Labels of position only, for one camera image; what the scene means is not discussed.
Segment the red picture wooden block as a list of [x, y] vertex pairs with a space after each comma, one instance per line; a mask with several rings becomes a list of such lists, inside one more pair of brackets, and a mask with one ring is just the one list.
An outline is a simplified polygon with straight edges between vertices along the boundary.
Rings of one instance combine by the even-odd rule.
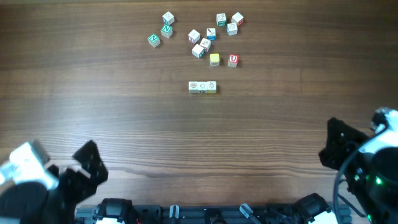
[[189, 82], [188, 91], [189, 93], [198, 93], [198, 82]]

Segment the black picture wooden block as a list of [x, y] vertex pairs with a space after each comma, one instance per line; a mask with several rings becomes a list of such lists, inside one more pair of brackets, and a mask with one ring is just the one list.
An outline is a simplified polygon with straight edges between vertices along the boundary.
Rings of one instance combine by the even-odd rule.
[[207, 91], [208, 91], [208, 83], [198, 82], [198, 93], [207, 93]]

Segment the yellow sided picture block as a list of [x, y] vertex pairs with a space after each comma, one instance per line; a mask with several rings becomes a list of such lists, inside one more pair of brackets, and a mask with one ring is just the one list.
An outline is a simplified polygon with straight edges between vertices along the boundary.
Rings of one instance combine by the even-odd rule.
[[207, 93], [216, 93], [217, 84], [216, 81], [207, 81]]

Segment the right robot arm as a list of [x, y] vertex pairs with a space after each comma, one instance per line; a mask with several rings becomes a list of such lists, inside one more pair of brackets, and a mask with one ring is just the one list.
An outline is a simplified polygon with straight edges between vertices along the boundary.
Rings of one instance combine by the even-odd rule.
[[347, 201], [339, 193], [342, 182], [362, 206], [359, 216], [370, 223], [397, 223], [397, 120], [379, 113], [371, 124], [369, 137], [342, 120], [328, 120], [326, 145], [318, 156], [322, 166], [337, 171], [333, 203], [317, 194], [297, 201], [301, 223], [342, 223], [338, 202]]

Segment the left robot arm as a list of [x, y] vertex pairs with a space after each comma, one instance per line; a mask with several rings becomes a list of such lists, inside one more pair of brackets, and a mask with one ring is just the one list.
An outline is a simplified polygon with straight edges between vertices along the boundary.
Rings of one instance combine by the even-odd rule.
[[37, 140], [25, 142], [1, 166], [1, 223], [137, 223], [130, 200], [106, 198], [95, 208], [76, 211], [108, 179], [108, 170], [92, 140], [73, 155], [81, 169], [60, 171]]

